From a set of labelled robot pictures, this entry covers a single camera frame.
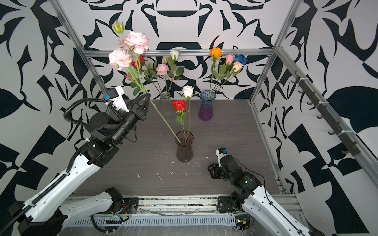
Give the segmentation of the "clear glass vase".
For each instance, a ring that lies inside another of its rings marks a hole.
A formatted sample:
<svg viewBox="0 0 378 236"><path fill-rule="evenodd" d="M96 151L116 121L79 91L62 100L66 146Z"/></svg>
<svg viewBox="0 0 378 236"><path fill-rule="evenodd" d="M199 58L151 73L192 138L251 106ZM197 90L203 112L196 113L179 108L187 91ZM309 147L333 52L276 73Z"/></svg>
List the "clear glass vase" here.
<svg viewBox="0 0 378 236"><path fill-rule="evenodd" d="M164 91L160 94L162 114L165 118L171 118L173 116L173 107L171 101L171 95L169 92Z"/></svg>

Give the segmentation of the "red rose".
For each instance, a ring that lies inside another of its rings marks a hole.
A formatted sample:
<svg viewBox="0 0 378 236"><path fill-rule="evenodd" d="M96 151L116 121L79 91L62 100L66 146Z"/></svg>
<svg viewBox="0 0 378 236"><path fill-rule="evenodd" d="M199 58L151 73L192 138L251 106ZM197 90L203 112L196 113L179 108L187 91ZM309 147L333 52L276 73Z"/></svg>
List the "red rose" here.
<svg viewBox="0 0 378 236"><path fill-rule="evenodd" d="M179 100L179 101L173 101L172 106L174 107L174 109L177 113L175 121L178 124L181 124L181 126L182 126L182 131L183 131L183 135L184 135L183 144L186 145L187 140L188 140L188 135L187 135L187 131L185 130L185 120L186 120L186 112L188 111L188 108L187 108L188 105L186 104L185 100Z"/></svg>

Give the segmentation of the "pink peony flower stem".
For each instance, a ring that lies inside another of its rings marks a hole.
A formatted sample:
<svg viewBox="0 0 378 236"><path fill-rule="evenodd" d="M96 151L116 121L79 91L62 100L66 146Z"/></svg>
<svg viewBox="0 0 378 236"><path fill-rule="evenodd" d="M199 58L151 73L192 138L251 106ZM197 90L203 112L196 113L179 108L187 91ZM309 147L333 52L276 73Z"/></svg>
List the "pink peony flower stem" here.
<svg viewBox="0 0 378 236"><path fill-rule="evenodd" d="M168 85L168 82L166 81L167 79L167 76L166 76L166 72L167 72L167 69L168 69L168 66L166 66L166 60L167 58L164 58L162 63L159 64L157 67L156 67L156 73L158 75L159 78L163 79L163 81L165 82L165 88L164 89L161 89L161 91L166 91L166 85Z"/></svg>

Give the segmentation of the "red rose stem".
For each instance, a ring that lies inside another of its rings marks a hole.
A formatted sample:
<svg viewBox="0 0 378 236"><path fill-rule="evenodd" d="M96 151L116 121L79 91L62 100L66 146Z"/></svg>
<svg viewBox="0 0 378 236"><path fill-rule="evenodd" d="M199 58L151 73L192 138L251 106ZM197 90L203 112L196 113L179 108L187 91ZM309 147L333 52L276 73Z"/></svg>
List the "red rose stem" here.
<svg viewBox="0 0 378 236"><path fill-rule="evenodd" d="M158 83L159 75L154 70L152 64L146 64L146 60L143 55L139 56L139 59L135 59L131 62L131 68L134 68L136 72L139 72L139 78L137 80L131 79L135 84L143 84L143 81L153 84L159 94L162 93L162 88Z"/></svg>

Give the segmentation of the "smoky pink glass vase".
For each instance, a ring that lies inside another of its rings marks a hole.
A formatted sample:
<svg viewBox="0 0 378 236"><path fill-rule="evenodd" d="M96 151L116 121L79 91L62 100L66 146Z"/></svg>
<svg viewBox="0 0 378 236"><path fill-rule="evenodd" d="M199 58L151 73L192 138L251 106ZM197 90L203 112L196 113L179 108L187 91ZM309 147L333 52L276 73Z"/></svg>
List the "smoky pink glass vase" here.
<svg viewBox="0 0 378 236"><path fill-rule="evenodd" d="M178 139L175 139L177 145L176 157L180 162L190 162L194 156L192 144L194 142L194 136L188 131L179 131L176 134Z"/></svg>

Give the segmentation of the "small white rose stem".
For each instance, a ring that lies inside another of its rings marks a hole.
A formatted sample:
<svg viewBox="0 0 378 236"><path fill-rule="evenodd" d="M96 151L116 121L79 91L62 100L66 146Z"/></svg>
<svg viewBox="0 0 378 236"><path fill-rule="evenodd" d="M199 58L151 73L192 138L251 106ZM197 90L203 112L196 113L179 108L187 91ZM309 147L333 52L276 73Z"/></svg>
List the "small white rose stem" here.
<svg viewBox="0 0 378 236"><path fill-rule="evenodd" d="M194 86L184 86L182 89L184 98L188 101L188 132L190 132L191 129L191 112L190 112L190 101L192 97L194 96Z"/></svg>

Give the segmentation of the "purple blue glass vase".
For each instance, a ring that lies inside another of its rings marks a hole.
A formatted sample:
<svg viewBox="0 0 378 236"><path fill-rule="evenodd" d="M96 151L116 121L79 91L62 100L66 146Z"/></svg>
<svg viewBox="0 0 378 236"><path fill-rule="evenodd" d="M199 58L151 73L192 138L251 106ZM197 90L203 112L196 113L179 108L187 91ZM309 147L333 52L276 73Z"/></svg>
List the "purple blue glass vase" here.
<svg viewBox="0 0 378 236"><path fill-rule="evenodd" d="M205 90L200 95L201 106L198 116L203 121L209 121L213 117L213 101L216 99L216 94L213 90Z"/></svg>

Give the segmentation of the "small pink carnation stem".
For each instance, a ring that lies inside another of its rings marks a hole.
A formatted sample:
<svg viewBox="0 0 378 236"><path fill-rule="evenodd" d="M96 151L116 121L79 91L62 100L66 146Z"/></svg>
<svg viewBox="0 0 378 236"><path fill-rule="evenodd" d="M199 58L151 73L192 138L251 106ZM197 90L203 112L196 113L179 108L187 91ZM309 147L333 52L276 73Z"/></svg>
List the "small pink carnation stem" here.
<svg viewBox="0 0 378 236"><path fill-rule="evenodd" d="M126 32L125 23L118 20L113 23L112 29L120 39L119 48L115 49L108 55L109 64L118 71L124 70L128 80L131 81L130 78L137 80L140 74L139 72L136 72L134 68L131 68L131 62L135 59L139 59L139 56L144 55L148 50L149 38L142 32ZM152 65L154 66L154 70L156 70L156 67L159 64L154 62ZM135 96L149 93L144 83L146 83L146 81L143 81L143 84L141 85L135 84L131 81ZM158 83L162 89L165 88L165 82L163 79L159 78Z"/></svg>

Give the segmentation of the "orange rose stem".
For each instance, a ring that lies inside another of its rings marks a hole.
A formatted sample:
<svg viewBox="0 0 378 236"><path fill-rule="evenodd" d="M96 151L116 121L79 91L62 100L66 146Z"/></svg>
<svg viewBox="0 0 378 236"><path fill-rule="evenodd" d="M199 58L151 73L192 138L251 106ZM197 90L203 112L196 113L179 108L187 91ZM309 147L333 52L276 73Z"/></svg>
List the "orange rose stem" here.
<svg viewBox="0 0 378 236"><path fill-rule="evenodd" d="M211 79L210 79L210 87L209 89L214 91L216 88L216 84L218 82L218 79L220 77L218 73L218 59L222 56L222 50L218 47L213 48L210 51L210 55L212 57L212 66L211 66Z"/></svg>

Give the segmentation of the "peach rose stem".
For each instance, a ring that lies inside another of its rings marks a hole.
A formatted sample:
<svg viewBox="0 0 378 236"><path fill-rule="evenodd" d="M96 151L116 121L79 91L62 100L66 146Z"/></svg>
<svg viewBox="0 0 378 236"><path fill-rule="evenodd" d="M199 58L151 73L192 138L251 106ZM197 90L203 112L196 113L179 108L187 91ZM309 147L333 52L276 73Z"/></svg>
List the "peach rose stem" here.
<svg viewBox="0 0 378 236"><path fill-rule="evenodd" d="M243 67L243 64L238 61L235 61L233 63L224 63L223 65L221 65L218 70L220 77L218 79L214 92L218 93L223 88L223 85L227 81L235 77Z"/></svg>

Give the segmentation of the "blue rose stem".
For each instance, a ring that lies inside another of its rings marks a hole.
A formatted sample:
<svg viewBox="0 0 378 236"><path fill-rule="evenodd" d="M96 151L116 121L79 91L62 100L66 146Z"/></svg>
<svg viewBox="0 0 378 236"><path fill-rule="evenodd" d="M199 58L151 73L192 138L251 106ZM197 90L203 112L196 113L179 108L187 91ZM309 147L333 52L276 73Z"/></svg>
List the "blue rose stem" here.
<svg viewBox="0 0 378 236"><path fill-rule="evenodd" d="M235 55L235 61L238 61L238 62L242 63L243 66L245 66L247 64L247 62L248 62L248 60L246 59L246 57L243 56L243 55L241 55L241 54L240 55Z"/></svg>

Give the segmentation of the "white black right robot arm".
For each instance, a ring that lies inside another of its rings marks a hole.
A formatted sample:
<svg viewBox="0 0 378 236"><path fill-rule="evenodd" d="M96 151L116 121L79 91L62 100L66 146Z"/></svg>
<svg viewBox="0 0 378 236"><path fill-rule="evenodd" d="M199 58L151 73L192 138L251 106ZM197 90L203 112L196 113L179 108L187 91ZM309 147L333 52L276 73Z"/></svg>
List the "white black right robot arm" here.
<svg viewBox="0 0 378 236"><path fill-rule="evenodd" d="M237 158L228 155L226 149L217 153L218 163L208 166L213 179L223 179L236 189L229 202L219 202L217 211L243 211L260 223L274 236L322 236L317 230L310 230L291 216L256 178L257 173L243 171Z"/></svg>

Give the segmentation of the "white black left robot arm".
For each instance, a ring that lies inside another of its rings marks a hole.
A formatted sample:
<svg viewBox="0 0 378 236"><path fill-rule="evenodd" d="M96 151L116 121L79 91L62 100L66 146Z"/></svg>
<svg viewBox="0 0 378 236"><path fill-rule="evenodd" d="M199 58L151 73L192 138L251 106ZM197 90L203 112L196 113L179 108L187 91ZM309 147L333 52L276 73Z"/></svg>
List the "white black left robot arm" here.
<svg viewBox="0 0 378 236"><path fill-rule="evenodd" d="M64 201L114 157L119 151L118 145L130 131L136 130L138 121L146 120L150 98L147 93L133 99L126 104L126 109L117 109L113 97L109 95L105 99L83 98L71 104L64 111L64 119L85 127L91 134L90 139L73 154L67 168L42 191L24 203L15 202L9 207L12 219L1 229L1 235L18 222L18 231L22 236L56 236L81 218L99 212L118 213L123 197L115 188L108 188L72 205ZM73 109L84 102L107 104L117 119L104 112L93 115L88 123L73 119Z"/></svg>

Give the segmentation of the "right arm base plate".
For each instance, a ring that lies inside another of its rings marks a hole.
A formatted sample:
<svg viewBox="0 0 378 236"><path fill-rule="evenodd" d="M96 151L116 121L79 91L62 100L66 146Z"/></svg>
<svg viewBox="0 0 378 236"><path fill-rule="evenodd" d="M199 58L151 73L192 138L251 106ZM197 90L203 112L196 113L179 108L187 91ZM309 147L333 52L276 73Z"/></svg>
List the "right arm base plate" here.
<svg viewBox="0 0 378 236"><path fill-rule="evenodd" d="M246 198L243 199L235 196L218 197L217 211L220 213L252 214L252 208L247 209L247 211L244 211L242 208L246 200Z"/></svg>

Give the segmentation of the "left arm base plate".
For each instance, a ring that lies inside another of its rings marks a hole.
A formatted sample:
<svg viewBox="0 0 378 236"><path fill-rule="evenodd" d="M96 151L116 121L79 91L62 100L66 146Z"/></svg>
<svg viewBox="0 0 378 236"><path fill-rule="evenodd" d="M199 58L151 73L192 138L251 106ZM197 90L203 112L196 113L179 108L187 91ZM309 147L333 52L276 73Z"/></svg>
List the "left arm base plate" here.
<svg viewBox="0 0 378 236"><path fill-rule="evenodd" d="M138 197L127 197L124 198L121 203L121 214L133 214L138 211L139 198Z"/></svg>

